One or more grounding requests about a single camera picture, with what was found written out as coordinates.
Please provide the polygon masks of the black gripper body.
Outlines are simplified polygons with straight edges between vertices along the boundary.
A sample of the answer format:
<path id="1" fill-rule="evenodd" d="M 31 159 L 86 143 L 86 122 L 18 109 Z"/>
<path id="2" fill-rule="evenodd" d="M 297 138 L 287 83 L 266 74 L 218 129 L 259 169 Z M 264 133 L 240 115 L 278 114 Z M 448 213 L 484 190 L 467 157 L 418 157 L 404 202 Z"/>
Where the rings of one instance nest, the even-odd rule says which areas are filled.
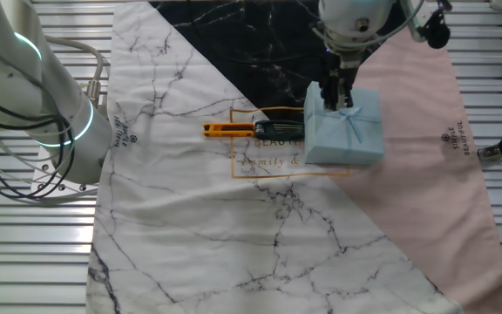
<path id="1" fill-rule="evenodd" d="M 338 95 L 339 93 L 350 95 L 360 64 L 360 52 L 326 51 L 322 57 L 322 75 L 319 80 L 322 95 Z"/>

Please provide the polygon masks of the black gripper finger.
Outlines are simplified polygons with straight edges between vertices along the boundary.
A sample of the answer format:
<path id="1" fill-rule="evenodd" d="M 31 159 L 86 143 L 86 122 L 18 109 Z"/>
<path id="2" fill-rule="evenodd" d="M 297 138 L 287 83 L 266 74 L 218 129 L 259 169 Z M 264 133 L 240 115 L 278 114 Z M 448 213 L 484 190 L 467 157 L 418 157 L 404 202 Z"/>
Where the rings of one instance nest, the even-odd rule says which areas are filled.
<path id="1" fill-rule="evenodd" d="M 337 91 L 337 108 L 349 108 L 353 106 L 353 99 L 351 96 L 351 87 L 349 85 L 339 85 Z"/>
<path id="2" fill-rule="evenodd" d="M 337 85 L 325 82 L 320 84 L 320 88 L 324 108 L 328 111 L 335 111 L 337 105 Z"/>

